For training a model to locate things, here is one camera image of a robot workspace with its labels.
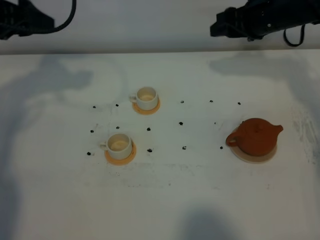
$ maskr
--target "white tabletop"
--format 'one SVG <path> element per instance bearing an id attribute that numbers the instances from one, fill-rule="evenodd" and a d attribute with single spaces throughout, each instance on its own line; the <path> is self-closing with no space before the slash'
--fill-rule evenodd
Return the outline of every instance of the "white tabletop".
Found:
<path id="1" fill-rule="evenodd" d="M 0 56 L 0 239 L 319 239 L 319 62 L 320 50 Z M 153 115 L 128 100 L 143 86 L 158 91 Z M 249 118 L 284 128 L 267 163 L 225 145 Z M 115 132 L 137 147 L 126 166 L 98 147 Z"/>

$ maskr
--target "teapot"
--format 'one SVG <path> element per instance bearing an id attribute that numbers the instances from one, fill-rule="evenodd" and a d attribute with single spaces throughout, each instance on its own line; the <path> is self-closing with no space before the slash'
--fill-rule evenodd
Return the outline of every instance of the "teapot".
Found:
<path id="1" fill-rule="evenodd" d="M 260 157 L 274 149 L 278 135 L 283 129 L 281 125 L 272 125 L 264 119 L 251 118 L 243 121 L 225 142 L 229 147 L 238 146 L 246 154 Z"/>

